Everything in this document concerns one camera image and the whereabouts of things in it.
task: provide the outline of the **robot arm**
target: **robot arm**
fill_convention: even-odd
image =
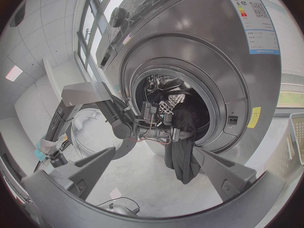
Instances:
[[[67,160],[59,151],[61,136],[66,132],[74,116],[83,104],[95,102],[107,122],[112,126],[114,135],[119,139],[131,139],[122,143],[124,149],[141,140],[138,138],[170,139],[177,142],[179,139],[191,137],[192,133],[180,131],[171,125],[172,115],[165,114],[160,126],[158,118],[159,105],[143,102],[140,116],[131,112],[131,107],[113,96],[103,82],[85,82],[68,85],[63,88],[62,100],[52,118],[46,136],[40,141],[40,150],[50,159],[53,167],[67,164]]]

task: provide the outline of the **black garment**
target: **black garment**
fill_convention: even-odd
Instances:
[[[176,178],[188,184],[197,176],[200,165],[192,154],[196,125],[200,124],[197,109],[193,104],[178,103],[173,109],[172,125],[181,131],[192,132],[194,136],[172,142],[165,147],[165,164],[175,170]]]

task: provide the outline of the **energy label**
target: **energy label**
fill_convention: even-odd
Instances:
[[[270,16],[261,0],[230,0],[247,37],[250,54],[280,54]]]

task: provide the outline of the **wall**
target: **wall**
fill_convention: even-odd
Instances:
[[[21,125],[34,145],[46,134],[58,104],[47,75],[30,86],[15,103]]]
[[[13,158],[26,175],[31,175],[38,163],[36,147],[25,133],[18,117],[0,120],[0,132]]]
[[[75,59],[56,67],[54,69],[54,74],[59,86],[60,95],[64,86],[84,82]]]
[[[61,95],[65,85],[84,82],[74,59],[55,69],[51,67],[50,71],[51,74],[47,70],[47,74],[30,86],[15,103],[21,125],[34,145],[46,134],[59,104],[55,90],[57,95]]]

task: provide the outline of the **washing machine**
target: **washing machine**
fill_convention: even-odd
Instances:
[[[124,0],[97,50],[117,97],[140,115],[180,102],[200,118],[196,146],[245,164],[272,121],[280,91],[276,32],[261,0]],[[164,156],[164,146],[147,141]]]

